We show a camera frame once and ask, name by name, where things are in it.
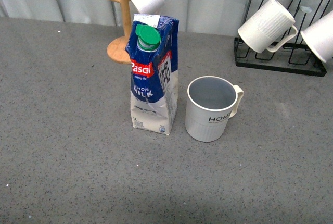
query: white ribbed mug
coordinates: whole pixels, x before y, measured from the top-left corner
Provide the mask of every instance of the white ribbed mug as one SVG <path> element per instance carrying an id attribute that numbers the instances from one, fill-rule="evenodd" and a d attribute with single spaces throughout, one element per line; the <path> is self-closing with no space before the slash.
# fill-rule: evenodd
<path id="1" fill-rule="evenodd" d="M 262 53 L 265 49 L 269 52 L 276 52 L 297 35 L 298 30 L 293 25 L 294 23 L 294 17 L 282 4 L 277 0 L 268 0 L 238 29 L 238 34 L 257 53 Z M 290 27 L 293 29 L 293 33 L 287 35 L 274 47 L 269 47 Z"/>
<path id="2" fill-rule="evenodd" d="M 220 77 L 194 79 L 187 88 L 185 127 L 189 135 L 201 142 L 220 138 L 243 95 L 239 86 Z"/>

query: wooden mug tree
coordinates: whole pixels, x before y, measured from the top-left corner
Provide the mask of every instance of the wooden mug tree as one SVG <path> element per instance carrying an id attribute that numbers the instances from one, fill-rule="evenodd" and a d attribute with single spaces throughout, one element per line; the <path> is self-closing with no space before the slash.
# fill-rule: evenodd
<path id="1" fill-rule="evenodd" d="M 132 30 L 130 0 L 110 0 L 112 2 L 120 3 L 121 15 L 123 20 L 124 36 L 113 40 L 108 48 L 107 53 L 111 60 L 120 64 L 130 64 L 130 56 L 125 51 L 127 42 L 130 39 Z"/>

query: wooden base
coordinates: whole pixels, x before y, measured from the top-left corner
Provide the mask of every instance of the wooden base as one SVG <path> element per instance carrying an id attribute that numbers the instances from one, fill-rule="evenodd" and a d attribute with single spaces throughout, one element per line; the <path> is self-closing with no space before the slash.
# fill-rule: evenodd
<path id="1" fill-rule="evenodd" d="M 131 64 L 130 56 L 125 50 L 128 41 L 126 37 L 122 36 L 109 44 L 107 53 L 111 60 L 120 64 Z"/>

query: green bottle cap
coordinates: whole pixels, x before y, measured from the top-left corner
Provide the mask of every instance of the green bottle cap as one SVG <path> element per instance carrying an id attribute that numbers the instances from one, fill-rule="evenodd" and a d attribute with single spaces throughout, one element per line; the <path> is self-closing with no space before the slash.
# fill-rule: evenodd
<path id="1" fill-rule="evenodd" d="M 145 51 L 153 51 L 160 45 L 160 33 L 152 26 L 138 24 L 135 34 L 138 36 L 139 47 Z"/>

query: pascal logo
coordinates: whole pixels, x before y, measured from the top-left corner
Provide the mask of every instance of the pascal logo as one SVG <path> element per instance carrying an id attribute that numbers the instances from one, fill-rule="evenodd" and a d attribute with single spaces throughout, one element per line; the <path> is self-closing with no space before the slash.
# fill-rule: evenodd
<path id="1" fill-rule="evenodd" d="M 133 74 L 138 74 L 140 76 L 145 76 L 150 78 L 154 74 L 154 69 L 152 68 L 152 63 L 140 64 L 135 60 L 131 61 Z"/>
<path id="2" fill-rule="evenodd" d="M 172 52 L 168 51 L 166 53 L 166 55 L 163 57 L 163 59 L 160 61 L 160 64 L 157 66 L 157 69 L 160 70 L 162 64 L 164 64 L 166 60 L 171 59 L 171 58 L 172 58 Z"/>

